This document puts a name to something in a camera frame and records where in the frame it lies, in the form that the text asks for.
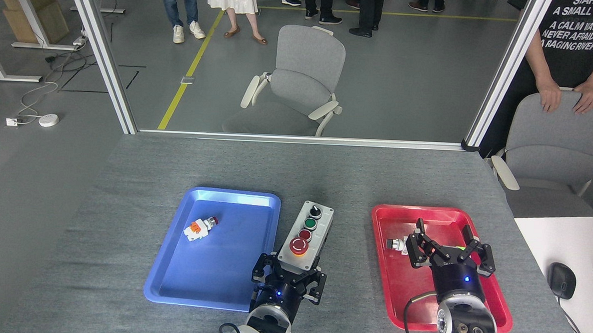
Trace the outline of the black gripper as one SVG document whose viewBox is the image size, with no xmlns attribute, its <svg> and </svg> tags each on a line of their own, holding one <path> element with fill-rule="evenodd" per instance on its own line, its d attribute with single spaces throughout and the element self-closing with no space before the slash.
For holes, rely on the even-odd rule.
<svg viewBox="0 0 593 333">
<path fill-rule="evenodd" d="M 416 229 L 405 243 L 409 260 L 413 268 L 430 266 L 438 303 L 451 295 L 471 295 L 485 302 L 479 275 L 491 277 L 496 270 L 494 253 L 490 244 L 476 239 L 472 227 L 466 224 L 461 231 L 466 247 L 455 257 L 455 264 L 448 264 L 452 254 L 450 249 L 426 235 L 423 219 L 418 219 Z M 471 254 L 477 252 L 480 263 L 470 265 Z"/>
<path fill-rule="evenodd" d="M 327 281 L 326 273 L 321 268 L 305 271 L 298 277 L 298 284 L 280 280 L 280 264 L 276 253 L 262 253 L 251 272 L 251 281 L 256 284 L 259 293 L 255 307 L 275 305 L 294 319 L 302 299 L 319 305 L 323 297 L 323 289 Z"/>
</svg>

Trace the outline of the person's right hand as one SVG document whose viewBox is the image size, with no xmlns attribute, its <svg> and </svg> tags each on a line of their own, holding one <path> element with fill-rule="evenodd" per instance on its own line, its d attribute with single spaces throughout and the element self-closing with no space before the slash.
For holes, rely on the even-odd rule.
<svg viewBox="0 0 593 333">
<path fill-rule="evenodd" d="M 536 78 L 536 87 L 541 98 L 541 105 L 545 113 L 552 113 L 558 109 L 562 102 L 562 91 L 553 78 L 539 76 Z"/>
</svg>

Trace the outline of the person's left hand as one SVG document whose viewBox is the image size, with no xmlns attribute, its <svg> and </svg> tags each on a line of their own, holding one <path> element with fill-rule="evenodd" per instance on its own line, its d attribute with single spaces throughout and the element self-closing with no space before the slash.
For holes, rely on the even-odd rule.
<svg viewBox="0 0 593 333">
<path fill-rule="evenodd" d="M 593 109 L 593 79 L 588 78 L 584 83 L 575 87 L 574 92 L 581 94 L 573 108 L 575 114 L 583 115 Z"/>
</svg>

